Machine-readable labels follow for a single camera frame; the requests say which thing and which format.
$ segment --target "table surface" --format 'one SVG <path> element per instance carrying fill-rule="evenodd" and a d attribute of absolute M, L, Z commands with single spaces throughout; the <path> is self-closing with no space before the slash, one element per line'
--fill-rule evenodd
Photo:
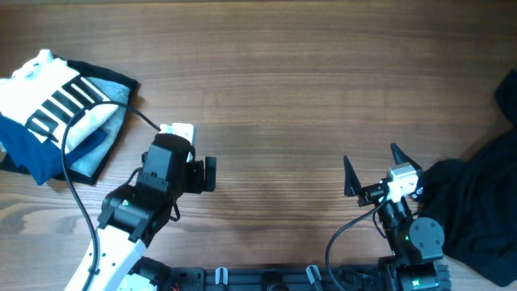
<path fill-rule="evenodd" d="M 155 123 L 197 126 L 198 155 L 218 159 L 217 189 L 181 197 L 181 221 L 147 256 L 173 267 L 323 265 L 331 235 L 368 211 L 343 196 L 344 154 L 368 184 L 393 165 L 391 142 L 428 168 L 510 128 L 493 92 L 517 66 L 517 6 L 490 3 L 1 6 L 0 75 L 49 48 L 137 79 L 133 105 Z M 96 186 L 77 186 L 92 219 L 154 134 L 128 118 Z M 63 289 L 90 241 L 69 189 L 6 172 L 0 185 L 1 289 Z M 368 219 L 336 242 L 332 262 L 389 253 Z M 495 288 L 444 261 L 454 290 Z"/>

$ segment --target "wooden table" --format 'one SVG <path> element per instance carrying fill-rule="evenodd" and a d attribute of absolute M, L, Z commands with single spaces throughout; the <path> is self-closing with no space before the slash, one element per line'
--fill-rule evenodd
<path fill-rule="evenodd" d="M 367 211 L 343 196 L 344 154 L 368 184 L 393 165 L 390 142 L 428 168 L 467 158 L 509 128 L 493 92 L 517 66 L 515 8 L 431 0 L 2 6 L 0 75 L 49 48 L 137 79 L 133 105 L 156 123 L 197 125 L 198 155 L 218 159 L 217 190 L 184 195 L 181 221 L 147 256 L 174 267 L 323 265 L 330 236 Z M 154 134 L 132 116 L 97 185 L 78 185 L 93 219 Z M 6 172 L 0 185 L 0 289 L 63 289 L 90 241 L 69 189 Z M 383 255 L 388 244 L 368 219 L 336 242 L 332 261 L 374 264 Z M 495 288 L 446 263 L 454 290 Z"/>

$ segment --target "black and white stripe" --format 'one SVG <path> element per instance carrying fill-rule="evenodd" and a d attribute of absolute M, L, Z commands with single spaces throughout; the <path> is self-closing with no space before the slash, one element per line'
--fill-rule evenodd
<path fill-rule="evenodd" d="M 45 100 L 27 119 L 25 127 L 40 140 L 50 139 L 56 143 L 62 137 L 53 135 L 57 126 L 68 124 L 72 116 L 86 105 L 110 99 L 81 75 L 68 81 Z"/>

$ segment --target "black fabric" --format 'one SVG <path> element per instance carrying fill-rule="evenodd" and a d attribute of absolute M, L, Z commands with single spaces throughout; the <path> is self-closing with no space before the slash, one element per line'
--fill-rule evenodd
<path fill-rule="evenodd" d="M 135 92 L 138 88 L 138 82 L 137 80 L 128 78 L 122 74 L 116 73 L 112 70 L 105 69 L 98 67 L 96 65 L 90 65 L 84 61 L 67 61 L 68 67 L 77 70 L 83 77 L 93 77 L 93 78 L 100 78 L 102 80 L 106 81 L 112 81 L 117 82 L 121 85 L 126 86 L 129 89 L 129 95 L 128 95 L 128 104 L 131 103 L 132 97 L 135 95 Z M 119 132 L 117 133 L 115 142 L 113 142 L 113 145 L 111 145 L 110 149 L 104 156 L 103 160 L 100 162 L 99 166 L 95 170 L 95 173 L 89 177 L 80 173 L 77 173 L 76 171 L 70 170 L 69 177 L 73 182 L 76 183 L 84 183 L 88 185 L 93 185 L 97 182 L 97 179 L 100 176 L 100 173 L 103 171 L 104 167 L 106 166 L 107 160 L 109 159 L 111 152 L 113 151 L 113 148 L 115 147 L 115 144 L 120 139 L 120 133 L 123 132 L 124 124 L 122 124 L 122 127 L 120 128 Z M 9 154 L 6 155 L 4 160 L 0 162 L 0 170 L 4 171 L 12 171 L 16 173 L 21 174 L 27 174 L 30 175 L 29 171 L 25 167 L 17 167 Z M 57 175 L 53 177 L 54 179 L 60 179 L 64 180 L 65 177 L 63 174 Z"/>
<path fill-rule="evenodd" d="M 517 125 L 517 73 L 495 92 Z M 422 215 L 443 225 L 443 252 L 496 285 L 517 279 L 517 128 L 490 142 L 468 162 L 437 162 L 424 172 Z"/>

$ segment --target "white cloth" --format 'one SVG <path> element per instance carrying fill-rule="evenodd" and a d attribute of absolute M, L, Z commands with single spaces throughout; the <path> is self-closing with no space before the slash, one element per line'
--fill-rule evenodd
<path fill-rule="evenodd" d="M 0 112 L 25 125 L 41 142 L 51 139 L 61 148 L 65 127 L 80 108 L 110 99 L 66 61 L 54 58 L 47 49 L 16 70 L 11 79 L 0 79 Z M 69 153 L 101 126 L 117 109 L 100 105 L 72 126 L 66 139 Z"/>

